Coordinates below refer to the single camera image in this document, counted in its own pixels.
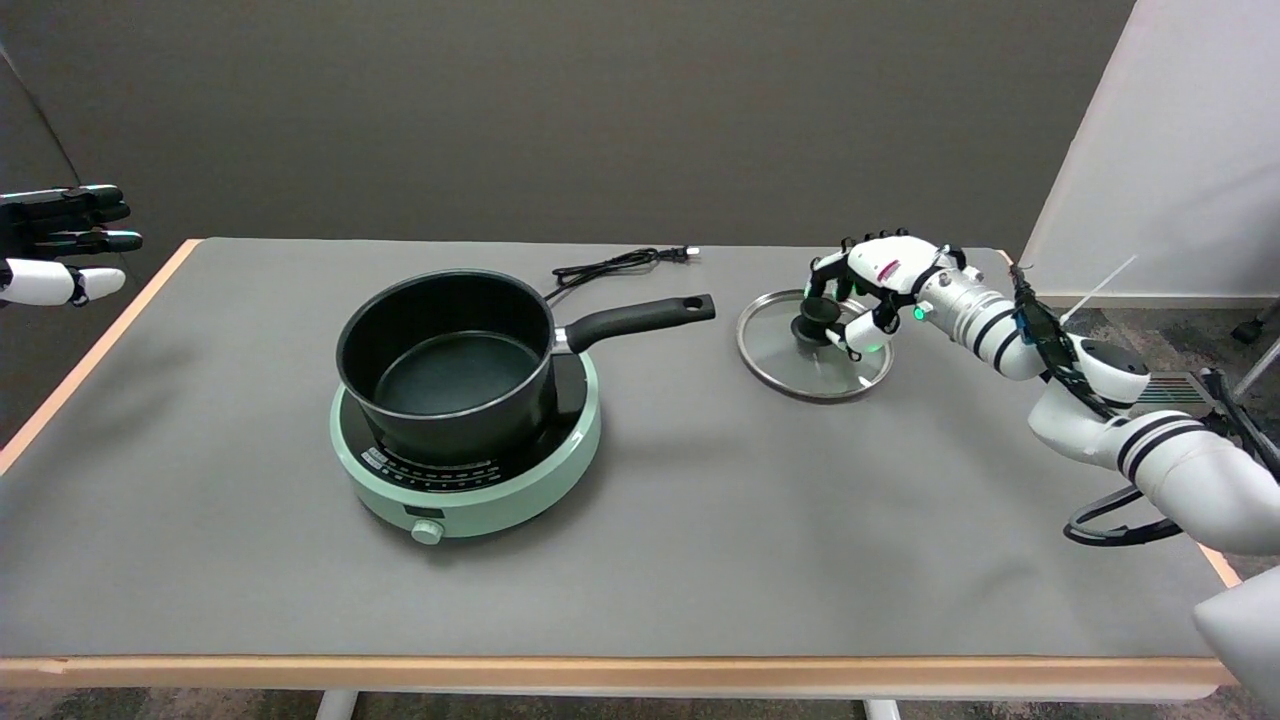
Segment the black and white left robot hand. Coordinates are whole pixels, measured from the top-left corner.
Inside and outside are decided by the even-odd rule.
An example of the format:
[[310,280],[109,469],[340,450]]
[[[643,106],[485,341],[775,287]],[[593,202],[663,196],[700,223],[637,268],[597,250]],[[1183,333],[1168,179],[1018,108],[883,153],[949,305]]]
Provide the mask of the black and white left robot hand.
[[142,249],[134,231],[110,224],[131,215],[115,184],[82,184],[1,196],[3,305],[82,307],[120,291],[128,270],[77,266],[68,258]]

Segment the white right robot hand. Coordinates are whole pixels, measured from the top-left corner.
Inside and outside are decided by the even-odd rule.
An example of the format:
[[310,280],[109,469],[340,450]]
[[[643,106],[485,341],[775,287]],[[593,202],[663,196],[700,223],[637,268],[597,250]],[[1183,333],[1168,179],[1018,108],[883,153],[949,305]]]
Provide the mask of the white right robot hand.
[[865,234],[861,240],[842,240],[840,251],[810,263],[803,297],[820,299],[827,286],[836,283],[833,301],[842,304],[855,293],[878,304],[849,324],[823,320],[822,333],[850,360],[883,348],[900,327],[899,314],[910,309],[916,320],[925,320],[934,306],[920,295],[943,272],[965,272],[966,254],[950,243],[937,246],[900,228]]

